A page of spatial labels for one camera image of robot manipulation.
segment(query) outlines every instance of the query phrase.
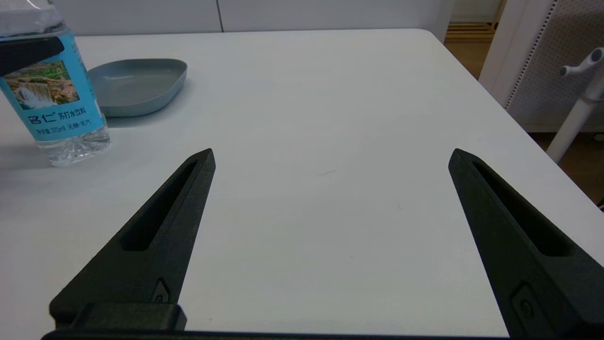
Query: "gray plate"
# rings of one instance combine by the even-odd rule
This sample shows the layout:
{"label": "gray plate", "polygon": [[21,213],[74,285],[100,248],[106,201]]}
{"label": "gray plate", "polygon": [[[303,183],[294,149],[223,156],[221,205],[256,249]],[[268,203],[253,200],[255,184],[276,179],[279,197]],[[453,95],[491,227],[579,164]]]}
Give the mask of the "gray plate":
{"label": "gray plate", "polygon": [[187,77],[177,59],[128,59],[88,71],[98,105],[106,117],[135,117],[168,104]]}

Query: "water bottle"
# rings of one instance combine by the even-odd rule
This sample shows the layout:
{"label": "water bottle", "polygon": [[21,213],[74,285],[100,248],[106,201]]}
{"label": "water bottle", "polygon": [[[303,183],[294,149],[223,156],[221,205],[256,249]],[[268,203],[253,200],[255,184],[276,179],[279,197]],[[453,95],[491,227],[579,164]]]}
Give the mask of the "water bottle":
{"label": "water bottle", "polygon": [[0,90],[54,166],[110,146],[74,36],[48,0],[0,1]]}

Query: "black object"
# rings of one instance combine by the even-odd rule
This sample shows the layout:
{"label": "black object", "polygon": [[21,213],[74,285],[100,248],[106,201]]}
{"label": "black object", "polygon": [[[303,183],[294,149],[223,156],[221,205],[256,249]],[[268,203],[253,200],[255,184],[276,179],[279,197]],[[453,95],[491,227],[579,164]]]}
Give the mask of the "black object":
{"label": "black object", "polygon": [[[478,157],[456,149],[449,171],[510,336],[604,338],[604,269]],[[181,165],[52,301],[43,339],[457,339],[183,332],[176,302],[213,172],[209,149]]]}
{"label": "black object", "polygon": [[[138,329],[184,328],[186,319],[176,303],[215,167],[207,149],[189,157],[168,178],[50,302],[58,329],[113,328],[113,321],[99,315],[138,324]],[[112,309],[118,315],[106,313]],[[157,320],[163,324],[148,328]]]}
{"label": "black object", "polygon": [[602,266],[478,157],[449,172],[510,336],[604,338]]}
{"label": "black object", "polygon": [[0,77],[18,71],[65,50],[58,37],[0,42]]}

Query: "bottle label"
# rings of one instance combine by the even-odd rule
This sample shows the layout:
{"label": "bottle label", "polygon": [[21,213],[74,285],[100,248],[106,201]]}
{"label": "bottle label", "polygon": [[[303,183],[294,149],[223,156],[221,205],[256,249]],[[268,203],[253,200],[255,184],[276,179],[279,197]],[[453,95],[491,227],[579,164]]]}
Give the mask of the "bottle label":
{"label": "bottle label", "polygon": [[58,55],[0,78],[0,89],[39,142],[100,129],[105,121],[71,32]]}

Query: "white stand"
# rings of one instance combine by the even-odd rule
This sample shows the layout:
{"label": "white stand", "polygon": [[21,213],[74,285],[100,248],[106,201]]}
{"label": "white stand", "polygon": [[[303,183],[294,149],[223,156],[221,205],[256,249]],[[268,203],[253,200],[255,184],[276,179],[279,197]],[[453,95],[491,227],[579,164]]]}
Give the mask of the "white stand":
{"label": "white stand", "polygon": [[[589,70],[593,66],[597,65],[603,58],[604,48],[596,48],[590,53],[581,65],[577,67],[564,66],[560,70],[562,77],[567,77],[572,74],[580,74],[586,70]],[[585,89],[585,92],[579,97],[577,103],[573,106],[573,109],[568,114],[566,120],[560,127],[560,130],[551,141],[549,148],[547,148],[547,154],[556,163],[560,161],[568,147],[577,136],[587,118],[590,117],[599,102],[603,99],[604,95],[604,67],[600,68],[590,84]]]}

